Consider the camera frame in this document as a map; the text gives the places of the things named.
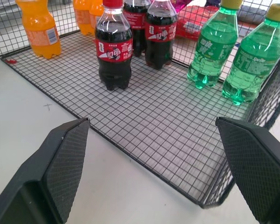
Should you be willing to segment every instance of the green label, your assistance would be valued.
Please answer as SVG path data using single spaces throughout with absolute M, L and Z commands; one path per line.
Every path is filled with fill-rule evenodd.
M 211 41 L 200 35 L 196 51 L 203 57 L 214 61 L 226 61 L 235 43 L 224 44 Z
M 278 58 L 264 58 L 252 55 L 239 47 L 233 64 L 242 72 L 256 76 L 266 76 L 273 70 L 277 60 Z

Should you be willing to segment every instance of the fanta bottle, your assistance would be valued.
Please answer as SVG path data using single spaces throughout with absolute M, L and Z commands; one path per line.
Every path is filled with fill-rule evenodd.
M 98 20 L 104 13 L 103 0 L 93 0 L 90 5 L 90 21 L 91 21 L 91 34 L 94 35 L 95 27 Z
M 34 53 L 47 59 L 60 55 L 61 44 L 48 0 L 16 0 L 16 3 L 23 12 L 23 26 Z
M 91 21 L 89 9 L 92 0 L 74 0 L 73 6 L 76 15 L 76 21 L 83 35 L 91 33 Z

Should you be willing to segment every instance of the bottle label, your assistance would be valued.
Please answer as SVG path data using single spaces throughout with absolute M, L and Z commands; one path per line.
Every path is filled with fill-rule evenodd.
M 146 13 L 130 13 L 128 11 L 123 12 L 126 19 L 130 23 L 131 29 L 144 29 Z
M 100 16 L 95 16 L 90 14 L 90 24 L 92 28 L 95 29 L 100 18 L 101 18 Z
M 59 41 L 56 27 L 42 31 L 26 30 L 26 34 L 32 46 L 49 46 Z
M 145 24 L 145 38 L 148 41 L 168 42 L 175 38 L 177 22 L 166 26 L 156 26 L 150 23 Z
M 197 42 L 196 51 L 198 54 L 210 60 L 226 61 L 234 45 L 235 42 L 232 44 L 214 42 L 200 34 Z
M 107 43 L 95 40 L 97 56 L 106 62 L 123 62 L 132 57 L 133 39 L 120 43 Z
M 75 9 L 76 21 L 79 24 L 90 24 L 90 14 L 88 10 Z
M 267 76 L 273 70 L 278 58 L 258 57 L 239 47 L 233 60 L 234 66 L 245 73 Z

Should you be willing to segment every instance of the red bottle cap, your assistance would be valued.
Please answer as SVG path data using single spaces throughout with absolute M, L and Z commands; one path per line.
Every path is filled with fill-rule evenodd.
M 121 8 L 123 0 L 103 0 L 103 5 L 107 8 Z

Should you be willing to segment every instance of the wire basket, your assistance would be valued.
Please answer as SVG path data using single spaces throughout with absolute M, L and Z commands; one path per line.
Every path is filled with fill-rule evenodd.
M 221 97 L 221 82 L 198 90 L 187 81 L 196 43 L 178 37 L 176 63 L 156 71 L 143 56 L 133 57 L 129 88 L 110 92 L 98 77 L 94 38 L 78 31 L 72 3 L 49 1 L 49 10 L 63 52 L 46 60 L 29 47 L 18 7 L 0 5 L 2 61 L 76 117 L 89 117 L 93 130 L 194 203 L 220 205 L 234 181 L 215 120 L 223 116 L 270 128 L 280 112 L 280 62 L 257 101 L 237 107 Z

